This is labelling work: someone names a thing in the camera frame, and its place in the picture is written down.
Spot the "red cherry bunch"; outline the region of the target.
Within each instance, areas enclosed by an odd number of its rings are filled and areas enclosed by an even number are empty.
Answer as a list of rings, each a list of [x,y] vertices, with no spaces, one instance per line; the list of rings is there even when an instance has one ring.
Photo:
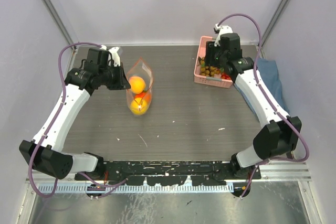
[[[221,73],[221,79],[223,79],[223,80],[231,80],[231,78],[230,78],[230,76],[229,75],[227,75],[226,73]]]

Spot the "orange fruit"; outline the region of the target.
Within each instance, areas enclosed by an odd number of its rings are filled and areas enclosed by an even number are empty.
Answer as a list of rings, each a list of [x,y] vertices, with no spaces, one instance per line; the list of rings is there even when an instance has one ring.
[[[146,87],[145,81],[139,76],[131,76],[129,79],[129,83],[131,85],[131,91],[134,94],[139,94],[143,92]]]

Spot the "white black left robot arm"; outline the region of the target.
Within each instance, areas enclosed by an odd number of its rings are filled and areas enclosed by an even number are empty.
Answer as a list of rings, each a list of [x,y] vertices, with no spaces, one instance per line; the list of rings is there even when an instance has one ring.
[[[70,173],[85,172],[93,180],[105,174],[101,156],[62,151],[68,132],[83,105],[101,86],[109,90],[126,90],[128,83],[120,61],[120,47],[90,48],[79,68],[73,68],[64,80],[65,87],[52,113],[33,140],[23,140],[19,151],[32,169],[56,179]]]

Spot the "clear zip bag orange zipper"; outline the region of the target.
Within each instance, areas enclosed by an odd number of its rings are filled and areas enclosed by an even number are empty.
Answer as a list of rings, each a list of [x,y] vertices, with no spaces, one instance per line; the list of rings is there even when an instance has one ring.
[[[146,114],[153,97],[152,69],[142,58],[139,58],[126,77],[131,85],[131,88],[126,91],[128,108],[135,116]]]

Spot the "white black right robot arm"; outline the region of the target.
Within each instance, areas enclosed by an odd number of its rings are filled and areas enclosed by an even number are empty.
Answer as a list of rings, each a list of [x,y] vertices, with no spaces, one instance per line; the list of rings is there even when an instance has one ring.
[[[206,42],[205,63],[223,69],[230,76],[247,98],[261,126],[252,145],[231,157],[230,172],[233,177],[241,179],[253,165],[295,150],[302,123],[298,117],[291,117],[283,110],[268,89],[262,87],[254,61],[243,57],[237,33],[222,34],[218,41]]]

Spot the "orange tangerine with leaf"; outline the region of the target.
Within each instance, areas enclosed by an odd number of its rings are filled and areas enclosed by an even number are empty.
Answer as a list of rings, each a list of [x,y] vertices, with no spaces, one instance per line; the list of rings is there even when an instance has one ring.
[[[142,99],[144,101],[146,101],[148,104],[151,103],[152,101],[152,93],[151,92],[141,92],[139,94],[136,94],[134,96],[135,99],[139,98],[139,99]]]

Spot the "yellow lemon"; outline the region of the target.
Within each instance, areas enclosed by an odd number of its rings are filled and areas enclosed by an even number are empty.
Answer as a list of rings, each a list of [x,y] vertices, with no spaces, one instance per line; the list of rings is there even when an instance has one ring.
[[[142,98],[135,98],[130,103],[130,110],[134,115],[143,115],[149,108],[148,103]]]

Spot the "brown longan bunch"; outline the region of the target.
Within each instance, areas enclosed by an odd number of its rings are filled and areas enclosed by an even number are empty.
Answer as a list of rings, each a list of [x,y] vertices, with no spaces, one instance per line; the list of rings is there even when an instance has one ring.
[[[205,63],[205,57],[198,57],[198,74],[206,77],[215,77],[216,74],[221,74],[219,68],[207,65]]]

